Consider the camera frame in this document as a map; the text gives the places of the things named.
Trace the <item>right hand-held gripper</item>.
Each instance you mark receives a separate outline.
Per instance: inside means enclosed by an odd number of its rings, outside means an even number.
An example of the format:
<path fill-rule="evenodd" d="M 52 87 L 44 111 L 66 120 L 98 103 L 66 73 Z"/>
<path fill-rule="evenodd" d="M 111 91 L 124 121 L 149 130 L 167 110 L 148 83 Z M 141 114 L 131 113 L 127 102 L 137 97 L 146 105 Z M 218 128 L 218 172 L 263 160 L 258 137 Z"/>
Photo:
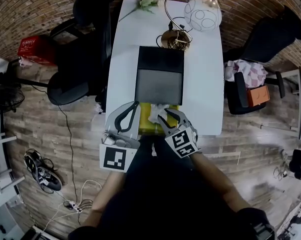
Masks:
<path fill-rule="evenodd" d="M 158 115 L 157 117 L 158 122 L 166 135 L 165 140 L 171 149 L 181 159 L 199 152 L 197 146 L 197 130 L 193 127 L 186 115 L 174 108 L 166 108 L 165 111 L 177 120 L 177 126 L 172 127 L 162 116 Z"/>

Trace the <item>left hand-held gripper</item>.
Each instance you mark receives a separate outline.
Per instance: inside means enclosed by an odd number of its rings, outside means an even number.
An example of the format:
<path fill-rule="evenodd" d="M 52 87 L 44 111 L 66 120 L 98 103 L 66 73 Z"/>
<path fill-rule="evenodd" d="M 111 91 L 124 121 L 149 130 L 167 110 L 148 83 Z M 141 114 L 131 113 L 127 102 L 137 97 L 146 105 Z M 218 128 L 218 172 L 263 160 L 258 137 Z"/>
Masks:
<path fill-rule="evenodd" d="M 141 107 L 126 103 L 108 116 L 99 145 L 100 168 L 127 172 L 140 146 L 138 138 Z"/>

